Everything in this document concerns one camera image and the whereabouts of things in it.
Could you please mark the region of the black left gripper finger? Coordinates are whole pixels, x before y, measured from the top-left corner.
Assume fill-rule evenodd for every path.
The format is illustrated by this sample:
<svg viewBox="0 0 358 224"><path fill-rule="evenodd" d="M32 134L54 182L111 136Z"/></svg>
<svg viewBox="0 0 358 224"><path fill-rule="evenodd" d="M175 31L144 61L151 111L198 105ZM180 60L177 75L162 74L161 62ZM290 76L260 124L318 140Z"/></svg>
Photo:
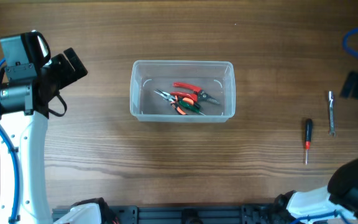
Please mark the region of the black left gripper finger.
<svg viewBox="0 0 358 224"><path fill-rule="evenodd" d="M60 80L49 78L47 83L47 90L49 93L59 93Z"/></svg>
<svg viewBox="0 0 358 224"><path fill-rule="evenodd" d="M71 67L73 68L73 71L70 72L70 75L68 76L70 80L79 80L88 74L87 69L73 48L66 49L64 54L66 55L69 63L71 64Z"/></svg>

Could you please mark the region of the clear plastic container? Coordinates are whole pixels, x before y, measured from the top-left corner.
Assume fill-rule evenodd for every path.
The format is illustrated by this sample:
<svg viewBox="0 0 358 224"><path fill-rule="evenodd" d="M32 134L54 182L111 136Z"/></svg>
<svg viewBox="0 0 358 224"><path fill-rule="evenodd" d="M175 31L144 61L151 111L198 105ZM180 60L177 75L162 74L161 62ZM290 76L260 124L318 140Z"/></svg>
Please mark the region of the clear plastic container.
<svg viewBox="0 0 358 224"><path fill-rule="evenodd" d="M224 123L235 111L231 62L138 60L133 64L130 112L139 121Z"/></svg>

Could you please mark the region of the orange black needle-nose pliers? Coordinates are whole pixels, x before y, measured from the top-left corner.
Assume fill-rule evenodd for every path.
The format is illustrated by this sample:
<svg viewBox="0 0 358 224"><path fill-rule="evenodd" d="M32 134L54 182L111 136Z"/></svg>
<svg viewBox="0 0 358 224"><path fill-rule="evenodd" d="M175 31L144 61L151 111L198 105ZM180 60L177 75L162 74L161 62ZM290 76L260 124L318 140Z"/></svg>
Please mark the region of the orange black needle-nose pliers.
<svg viewBox="0 0 358 224"><path fill-rule="evenodd" d="M182 109L184 107L180 106L178 104L179 100L183 100L191 105L194 105L196 107L199 107L199 105L197 103L195 103L191 98L187 98L187 97L183 97L183 96L176 96L176 95L171 95L165 91L161 91L161 90L155 90L154 91L156 94L160 95L161 97L163 97L165 100L167 100L170 103L170 106L179 114L179 115L186 115L185 111Z"/></svg>

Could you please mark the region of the green handled screwdriver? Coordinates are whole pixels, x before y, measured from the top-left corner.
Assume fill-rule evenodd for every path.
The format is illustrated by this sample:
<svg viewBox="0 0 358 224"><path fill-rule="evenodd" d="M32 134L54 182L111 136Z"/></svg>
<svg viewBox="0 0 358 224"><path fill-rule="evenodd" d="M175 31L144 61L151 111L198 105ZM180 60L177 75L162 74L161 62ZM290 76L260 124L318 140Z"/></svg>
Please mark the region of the green handled screwdriver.
<svg viewBox="0 0 358 224"><path fill-rule="evenodd" d="M182 106L182 107L184 107L184 108L186 108L186 109L192 111L192 112L195 112L195 113L198 113L198 114L201 114L201 115L204 116L204 113L202 113L202 112L200 111L200 109L199 109L198 107L194 106L194 105L191 105L191 104L189 104L189 103L187 103L187 102L185 102L185 101L183 101L183 100L179 100L179 101L178 101L178 104L179 104L180 106Z"/></svg>

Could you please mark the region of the red handled wire cutters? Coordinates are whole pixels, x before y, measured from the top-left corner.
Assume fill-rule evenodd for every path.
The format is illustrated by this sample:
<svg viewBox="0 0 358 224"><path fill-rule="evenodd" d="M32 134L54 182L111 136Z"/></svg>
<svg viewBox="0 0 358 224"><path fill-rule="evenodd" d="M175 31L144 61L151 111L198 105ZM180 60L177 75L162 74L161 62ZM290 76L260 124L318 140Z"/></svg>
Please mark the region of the red handled wire cutters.
<svg viewBox="0 0 358 224"><path fill-rule="evenodd" d="M173 87L191 90L191 92L172 91L170 93L171 95L191 98L195 103L199 103L201 101L207 101L214 105L220 104L220 102L217 99L213 98L210 94L206 93L200 86L192 85L189 83L183 83L183 82L174 82Z"/></svg>

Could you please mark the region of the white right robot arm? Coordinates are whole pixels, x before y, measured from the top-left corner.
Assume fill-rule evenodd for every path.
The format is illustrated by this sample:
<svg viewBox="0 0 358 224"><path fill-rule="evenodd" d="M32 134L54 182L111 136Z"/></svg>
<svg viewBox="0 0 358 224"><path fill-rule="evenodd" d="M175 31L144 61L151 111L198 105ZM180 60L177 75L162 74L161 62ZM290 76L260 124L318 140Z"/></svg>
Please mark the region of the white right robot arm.
<svg viewBox="0 0 358 224"><path fill-rule="evenodd" d="M358 72L350 72L340 96L358 100ZM358 158L341 166L327 186L279 195L269 206L269 223L323 223L358 220Z"/></svg>

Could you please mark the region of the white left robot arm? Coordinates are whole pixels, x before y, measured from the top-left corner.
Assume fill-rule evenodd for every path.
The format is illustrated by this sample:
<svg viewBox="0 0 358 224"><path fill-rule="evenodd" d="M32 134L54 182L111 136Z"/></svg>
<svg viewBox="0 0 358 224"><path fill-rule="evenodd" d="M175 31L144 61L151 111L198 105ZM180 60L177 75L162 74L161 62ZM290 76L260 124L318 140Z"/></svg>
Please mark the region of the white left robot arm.
<svg viewBox="0 0 358 224"><path fill-rule="evenodd" d="M72 48L51 55L38 31L2 37L0 61L0 223L51 223L45 184L49 107L87 75Z"/></svg>

